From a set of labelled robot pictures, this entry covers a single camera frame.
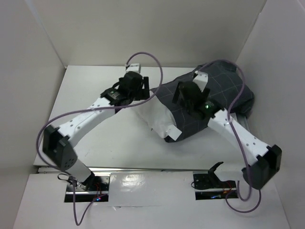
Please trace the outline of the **white pillow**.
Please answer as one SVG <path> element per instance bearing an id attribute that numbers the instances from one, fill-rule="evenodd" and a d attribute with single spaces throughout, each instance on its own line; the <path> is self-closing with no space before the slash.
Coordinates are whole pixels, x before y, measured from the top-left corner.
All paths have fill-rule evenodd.
<path id="1" fill-rule="evenodd" d="M 154 96 L 150 101 L 135 106 L 133 111 L 154 130 L 160 138 L 177 140 L 182 134 L 178 129 L 172 112 Z"/>

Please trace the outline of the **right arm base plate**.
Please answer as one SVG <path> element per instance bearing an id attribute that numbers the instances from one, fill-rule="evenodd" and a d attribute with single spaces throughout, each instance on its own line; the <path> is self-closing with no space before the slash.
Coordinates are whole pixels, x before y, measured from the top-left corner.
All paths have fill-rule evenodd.
<path id="1" fill-rule="evenodd" d="M 215 174 L 217 168 L 223 164 L 218 162 L 209 170 L 194 171 L 191 187 L 195 192 L 196 200 L 216 200 L 228 198 L 238 198 L 236 193 L 236 182 L 232 180 L 221 181 Z"/>

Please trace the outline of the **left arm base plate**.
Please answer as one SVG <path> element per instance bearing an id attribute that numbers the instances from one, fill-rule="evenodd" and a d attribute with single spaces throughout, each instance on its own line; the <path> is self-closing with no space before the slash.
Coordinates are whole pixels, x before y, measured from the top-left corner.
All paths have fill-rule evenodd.
<path id="1" fill-rule="evenodd" d="M 86 190 L 78 184 L 75 188 L 75 202 L 90 203 L 93 199 L 96 202 L 108 202 L 109 184 L 110 176 L 96 176 Z"/>

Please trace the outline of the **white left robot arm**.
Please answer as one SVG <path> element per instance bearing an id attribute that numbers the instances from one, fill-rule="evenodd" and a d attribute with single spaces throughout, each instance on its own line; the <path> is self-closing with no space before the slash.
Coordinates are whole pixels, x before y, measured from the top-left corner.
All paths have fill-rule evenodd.
<path id="1" fill-rule="evenodd" d="M 42 150 L 60 170 L 68 172 L 83 190 L 94 185 L 95 175 L 74 150 L 78 142 L 105 119 L 115 115 L 123 106 L 150 97 L 149 79 L 129 71 L 113 87 L 106 89 L 84 112 L 58 127 L 49 125 L 43 131 Z"/>

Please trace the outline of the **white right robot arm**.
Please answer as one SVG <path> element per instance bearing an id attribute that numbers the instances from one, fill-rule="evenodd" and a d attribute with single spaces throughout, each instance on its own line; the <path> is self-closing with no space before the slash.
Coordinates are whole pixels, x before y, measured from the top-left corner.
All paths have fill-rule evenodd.
<path id="1" fill-rule="evenodd" d="M 207 126 L 221 135 L 231 145 L 241 150 L 245 167 L 243 178 L 252 188 L 262 189 L 279 172 L 282 150 L 259 140 L 236 122 L 216 100 L 209 99 L 208 88 L 201 90 L 194 82 L 179 82 L 173 103 L 179 103 L 187 113 L 207 122 Z"/>

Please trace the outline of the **dark grey checked pillowcase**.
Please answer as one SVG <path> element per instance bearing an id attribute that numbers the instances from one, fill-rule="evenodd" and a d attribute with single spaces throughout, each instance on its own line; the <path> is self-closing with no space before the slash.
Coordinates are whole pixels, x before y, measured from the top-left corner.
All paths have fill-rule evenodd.
<path id="1" fill-rule="evenodd" d="M 157 92 L 156 97 L 165 105 L 173 114 L 178 129 L 182 131 L 177 141 L 182 141 L 186 138 L 207 128 L 207 121 L 197 120 L 187 114 L 185 108 L 178 104 L 172 103 L 174 92 L 179 82 L 187 82 L 193 79 L 195 71 L 201 69 L 202 66 L 197 66 L 192 72 L 176 77 L 174 80 L 162 84 L 159 90 L 152 88 L 151 91 Z M 242 79 L 237 73 L 237 68 L 234 64 L 226 61 L 216 61 L 202 70 L 208 74 L 208 83 L 206 87 L 210 89 L 208 98 L 218 102 L 225 109 L 235 99 L 242 88 Z M 243 93 L 234 103 L 231 113 L 248 115 L 254 105 L 254 93 L 248 86 L 244 87 Z"/>

